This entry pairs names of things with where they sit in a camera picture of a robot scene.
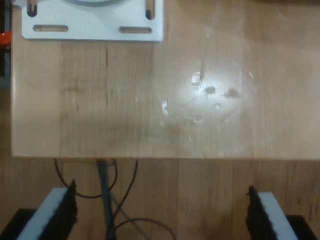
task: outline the metal mounting plate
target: metal mounting plate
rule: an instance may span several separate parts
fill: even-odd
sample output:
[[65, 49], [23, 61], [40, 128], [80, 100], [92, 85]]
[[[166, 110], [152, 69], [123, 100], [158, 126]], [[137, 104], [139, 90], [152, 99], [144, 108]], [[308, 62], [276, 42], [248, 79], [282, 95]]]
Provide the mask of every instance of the metal mounting plate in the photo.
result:
[[[34, 17], [27, 13], [27, 0], [16, 0], [13, 4], [22, 9], [22, 35], [26, 39], [160, 42], [164, 35], [164, 0], [154, 1], [152, 20], [146, 17], [146, 0], [102, 3], [38, 0]], [[67, 31], [37, 31], [35, 26], [67, 26]], [[143, 28], [150, 32], [123, 33], [120, 28]]]

